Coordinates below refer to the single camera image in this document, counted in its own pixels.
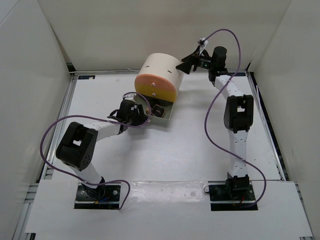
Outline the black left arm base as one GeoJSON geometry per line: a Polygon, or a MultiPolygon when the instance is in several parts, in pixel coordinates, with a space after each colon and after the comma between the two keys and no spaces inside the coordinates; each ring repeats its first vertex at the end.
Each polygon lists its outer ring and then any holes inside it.
{"type": "Polygon", "coordinates": [[[120,207],[120,184],[107,184],[91,189],[81,183],[77,186],[74,209],[117,210],[120,207]]]}

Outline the cream drawer organizer shell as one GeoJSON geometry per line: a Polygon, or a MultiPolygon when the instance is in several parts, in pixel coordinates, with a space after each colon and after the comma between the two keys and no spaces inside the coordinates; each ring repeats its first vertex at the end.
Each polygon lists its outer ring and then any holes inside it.
{"type": "Polygon", "coordinates": [[[176,69],[176,66],[180,63],[174,56],[165,53],[153,53],[147,57],[138,75],[152,74],[169,80],[175,86],[178,96],[184,77],[184,73],[176,69]]]}

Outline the grey bottom drawer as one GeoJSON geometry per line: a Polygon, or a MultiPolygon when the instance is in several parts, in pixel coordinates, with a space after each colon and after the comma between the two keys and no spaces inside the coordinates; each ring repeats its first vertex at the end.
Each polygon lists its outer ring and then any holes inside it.
{"type": "Polygon", "coordinates": [[[140,95],[135,96],[135,102],[138,105],[142,105],[144,115],[146,118],[150,115],[150,120],[155,123],[164,123],[169,121],[173,110],[174,103],[158,98],[145,96],[144,98],[140,95]]]}

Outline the orange drawer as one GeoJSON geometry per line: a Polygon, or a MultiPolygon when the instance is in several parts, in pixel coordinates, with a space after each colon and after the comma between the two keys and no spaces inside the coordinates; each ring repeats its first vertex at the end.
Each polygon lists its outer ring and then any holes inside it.
{"type": "Polygon", "coordinates": [[[155,87],[156,89],[176,92],[176,87],[166,78],[154,74],[139,74],[134,81],[137,92],[142,92],[144,87],[155,87]]]}

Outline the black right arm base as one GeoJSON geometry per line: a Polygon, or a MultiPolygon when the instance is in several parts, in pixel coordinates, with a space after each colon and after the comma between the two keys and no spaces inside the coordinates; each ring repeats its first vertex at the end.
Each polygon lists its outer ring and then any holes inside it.
{"type": "Polygon", "coordinates": [[[222,183],[211,183],[203,188],[203,193],[209,195],[210,210],[212,212],[257,211],[253,185],[247,190],[229,193],[227,186],[222,183]]]}

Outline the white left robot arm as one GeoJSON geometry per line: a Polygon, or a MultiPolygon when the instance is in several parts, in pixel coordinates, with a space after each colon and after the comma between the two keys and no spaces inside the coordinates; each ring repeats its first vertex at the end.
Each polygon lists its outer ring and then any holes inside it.
{"type": "Polygon", "coordinates": [[[55,156],[81,179],[82,185],[88,188],[88,194],[94,200],[100,200],[105,195],[105,187],[102,185],[105,179],[92,164],[96,143],[146,122],[143,105],[137,104],[133,99],[123,99],[119,109],[111,112],[106,119],[96,119],[89,124],[71,122],[55,151],[55,156]]]}

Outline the square black gold compact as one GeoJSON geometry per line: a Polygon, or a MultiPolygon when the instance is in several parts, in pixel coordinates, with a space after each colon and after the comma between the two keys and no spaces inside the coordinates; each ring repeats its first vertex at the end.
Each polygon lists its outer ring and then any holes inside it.
{"type": "Polygon", "coordinates": [[[156,104],[151,111],[151,114],[157,118],[163,118],[165,113],[166,113],[166,110],[158,104],[156,104]]]}

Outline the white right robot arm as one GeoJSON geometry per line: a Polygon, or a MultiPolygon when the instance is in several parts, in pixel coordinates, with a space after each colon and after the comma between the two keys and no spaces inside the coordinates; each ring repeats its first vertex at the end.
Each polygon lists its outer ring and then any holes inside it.
{"type": "Polygon", "coordinates": [[[238,199],[249,189],[250,178],[245,163],[247,137],[253,124],[254,99],[244,94],[232,81],[226,66],[227,49],[217,46],[212,56],[201,46],[184,57],[177,70],[185,74],[197,68],[208,70],[208,78],[226,100],[223,123],[229,135],[230,164],[227,171],[224,193],[230,200],[238,199]]]}

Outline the yellow drawer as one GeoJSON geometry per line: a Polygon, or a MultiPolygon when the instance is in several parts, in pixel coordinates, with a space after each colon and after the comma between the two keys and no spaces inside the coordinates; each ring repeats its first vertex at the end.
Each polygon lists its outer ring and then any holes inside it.
{"type": "Polygon", "coordinates": [[[135,84],[136,92],[156,99],[174,103],[177,99],[177,91],[174,87],[152,86],[146,84],[135,84]]]}

